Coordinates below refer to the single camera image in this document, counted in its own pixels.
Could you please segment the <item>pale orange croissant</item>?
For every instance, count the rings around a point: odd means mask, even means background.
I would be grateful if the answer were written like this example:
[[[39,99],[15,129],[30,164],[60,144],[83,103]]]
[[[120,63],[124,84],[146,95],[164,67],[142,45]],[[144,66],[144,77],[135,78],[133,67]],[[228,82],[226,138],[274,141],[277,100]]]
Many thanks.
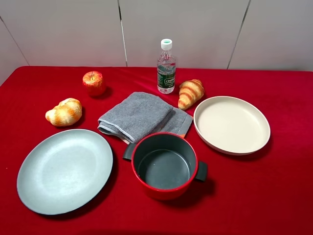
[[[45,118],[53,126],[64,127],[75,124],[82,116],[82,104],[75,98],[61,101],[45,114]]]

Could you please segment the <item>cream shallow bowl plate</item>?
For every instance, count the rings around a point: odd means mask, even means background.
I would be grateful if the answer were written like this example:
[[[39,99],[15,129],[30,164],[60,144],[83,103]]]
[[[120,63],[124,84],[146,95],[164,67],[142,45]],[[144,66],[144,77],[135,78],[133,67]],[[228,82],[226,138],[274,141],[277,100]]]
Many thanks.
[[[270,125],[252,104],[235,97],[215,96],[194,111],[194,127],[211,148],[229,155],[248,155],[270,139]]]

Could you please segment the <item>red tablecloth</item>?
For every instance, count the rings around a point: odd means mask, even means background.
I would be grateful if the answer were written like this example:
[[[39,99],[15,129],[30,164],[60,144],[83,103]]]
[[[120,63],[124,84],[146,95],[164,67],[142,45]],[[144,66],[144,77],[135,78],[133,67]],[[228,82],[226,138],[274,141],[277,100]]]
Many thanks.
[[[180,198],[147,196],[126,145],[106,136],[114,154],[110,179],[85,206],[45,216],[20,201],[16,179],[25,157],[59,132],[46,111],[73,97],[84,107],[76,128],[96,131],[98,118],[132,92],[158,95],[157,70],[98,68],[106,92],[92,98],[82,84],[87,67],[20,67],[0,88],[0,232],[3,235],[310,235],[313,232],[313,74],[308,71],[178,69],[176,82],[199,79],[205,98],[233,96],[256,106],[271,137],[250,155],[207,146],[191,127],[186,139],[208,164],[205,182]]]

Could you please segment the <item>clear plastic water bottle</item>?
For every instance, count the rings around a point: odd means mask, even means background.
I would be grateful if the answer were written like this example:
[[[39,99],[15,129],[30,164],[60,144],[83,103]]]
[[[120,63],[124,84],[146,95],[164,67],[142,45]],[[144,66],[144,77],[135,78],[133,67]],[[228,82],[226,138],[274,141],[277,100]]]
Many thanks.
[[[173,42],[163,39],[160,43],[161,54],[157,61],[157,88],[162,94],[170,94],[175,88],[176,59],[172,55]]]

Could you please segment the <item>grey blue round plate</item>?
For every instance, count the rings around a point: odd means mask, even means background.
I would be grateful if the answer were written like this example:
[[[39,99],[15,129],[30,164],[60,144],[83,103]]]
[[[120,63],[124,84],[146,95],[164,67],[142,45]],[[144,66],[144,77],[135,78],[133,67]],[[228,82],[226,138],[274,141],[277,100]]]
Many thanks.
[[[102,190],[112,167],[113,152],[103,136],[86,129],[62,131],[27,155],[18,172],[17,193],[36,213],[68,213]]]

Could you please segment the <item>golden striped croissant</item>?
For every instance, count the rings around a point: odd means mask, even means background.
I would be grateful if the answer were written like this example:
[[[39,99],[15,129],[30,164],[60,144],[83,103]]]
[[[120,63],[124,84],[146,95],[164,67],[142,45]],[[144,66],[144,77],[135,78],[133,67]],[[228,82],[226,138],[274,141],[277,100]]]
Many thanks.
[[[178,108],[186,110],[204,95],[204,87],[198,79],[184,81],[179,86]]]

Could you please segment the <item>folded grey towel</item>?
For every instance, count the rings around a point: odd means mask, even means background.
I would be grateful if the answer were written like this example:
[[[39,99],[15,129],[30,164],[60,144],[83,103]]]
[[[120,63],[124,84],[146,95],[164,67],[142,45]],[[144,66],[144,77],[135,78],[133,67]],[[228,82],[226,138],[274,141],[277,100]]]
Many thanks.
[[[185,137],[192,122],[192,116],[160,97],[134,92],[98,119],[98,130],[130,144],[158,132]]]

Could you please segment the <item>red yellow apple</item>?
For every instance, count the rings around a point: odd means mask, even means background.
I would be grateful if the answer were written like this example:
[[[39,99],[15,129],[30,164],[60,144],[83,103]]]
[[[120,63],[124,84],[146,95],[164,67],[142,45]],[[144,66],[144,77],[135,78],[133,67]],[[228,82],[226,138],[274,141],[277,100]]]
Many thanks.
[[[83,76],[83,85],[90,96],[102,95],[106,90],[106,84],[102,73],[98,71],[87,72]]]

